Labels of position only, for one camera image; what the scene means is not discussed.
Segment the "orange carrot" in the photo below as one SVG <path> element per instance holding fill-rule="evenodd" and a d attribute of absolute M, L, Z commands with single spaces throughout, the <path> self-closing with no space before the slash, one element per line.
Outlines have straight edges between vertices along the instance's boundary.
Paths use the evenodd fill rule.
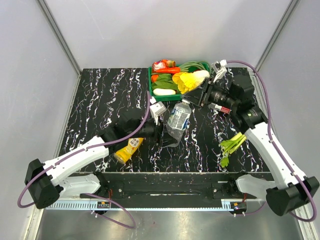
<path fill-rule="evenodd" d="M 162 68 L 155 72 L 159 74 L 177 74 L 180 73 L 180 67 Z"/>
<path fill-rule="evenodd" d="M 157 81 L 157 78 L 159 77 L 159 75 L 152 75 L 151 76 L 151 82 L 155 82 L 155 81 Z"/>

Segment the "floor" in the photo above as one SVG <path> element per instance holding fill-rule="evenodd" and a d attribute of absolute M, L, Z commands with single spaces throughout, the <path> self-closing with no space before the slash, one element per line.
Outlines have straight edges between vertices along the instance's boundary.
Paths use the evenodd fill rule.
<path fill-rule="evenodd" d="M 260 205 L 250 205 L 249 212 Z M 301 240 L 297 221 L 276 216 L 268 206 L 251 216 L 228 212 L 131 212 L 137 228 L 126 229 L 90 212 L 45 210 L 36 240 Z M 131 224 L 122 211 L 106 216 Z"/>
<path fill-rule="evenodd" d="M 227 86 L 235 75 L 249 75 L 246 68 L 229 68 L 221 84 Z M 148 71 L 146 68 L 84 69 L 67 123 L 60 155 L 101 133 L 121 114 L 132 111 L 143 116 L 146 108 Z M 171 110 L 176 102 L 164 102 Z M 112 156 L 97 160 L 80 172 L 268 172 L 257 150 L 248 141 L 231 155 L 222 168 L 219 143 L 237 132 L 226 114 L 208 107 L 194 107 L 190 123 L 179 147 L 162 148 L 147 139 L 126 165 Z M 164 116 L 168 119 L 169 111 Z"/>

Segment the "gray floor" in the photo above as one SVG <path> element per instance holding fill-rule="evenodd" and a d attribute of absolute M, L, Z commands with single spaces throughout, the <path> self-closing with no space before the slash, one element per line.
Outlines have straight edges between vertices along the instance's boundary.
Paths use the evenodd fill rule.
<path fill-rule="evenodd" d="M 90 212 L 45 210 L 37 240 L 300 240 L 298 222 L 290 215 L 276 216 L 268 206 L 261 212 L 233 217 L 228 212 L 131 213 L 136 229 L 126 229 Z M 122 211 L 108 217 L 131 224 Z"/>

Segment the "green crate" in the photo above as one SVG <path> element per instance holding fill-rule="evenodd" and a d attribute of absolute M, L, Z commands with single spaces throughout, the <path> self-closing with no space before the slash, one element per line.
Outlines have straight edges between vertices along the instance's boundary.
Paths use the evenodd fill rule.
<path fill-rule="evenodd" d="M 202 62 L 201 63 L 204 68 L 210 72 L 210 66 L 205 63 L 205 62 Z M 189 68 L 189 73 L 193 73 L 194 71 L 198 70 L 198 68 L 196 67 L 190 67 Z M 148 68 L 148 75 L 149 75 L 149 92 L 150 92 L 150 95 L 151 97 L 154 97 L 158 102 L 165 102 L 165 101 L 179 101 L 181 100 L 181 94 L 175 94 L 175 95 L 165 95 L 165 96 L 156 96 L 154 95 L 153 91 L 152 91 L 152 88 L 151 88 L 151 73 L 152 73 L 152 67 L 150 66 Z"/>

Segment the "marble tabletop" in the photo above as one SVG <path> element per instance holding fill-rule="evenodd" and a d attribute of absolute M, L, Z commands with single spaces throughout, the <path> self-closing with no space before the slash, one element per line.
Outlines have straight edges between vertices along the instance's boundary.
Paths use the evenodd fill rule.
<path fill-rule="evenodd" d="M 228 85 L 235 75 L 249 75 L 246 68 L 233 67 L 221 81 Z M 148 70 L 146 68 L 84 69 L 75 95 L 59 154 L 63 155 L 93 136 L 128 110 L 139 116 L 147 106 Z M 164 102 L 169 111 L 176 101 Z M 178 147 L 162 148 L 145 139 L 126 165 L 108 156 L 80 172 L 269 172 L 257 150 L 249 141 L 229 157 L 222 168 L 219 143 L 232 138 L 236 129 L 226 114 L 205 107 L 191 106 L 189 124 Z"/>

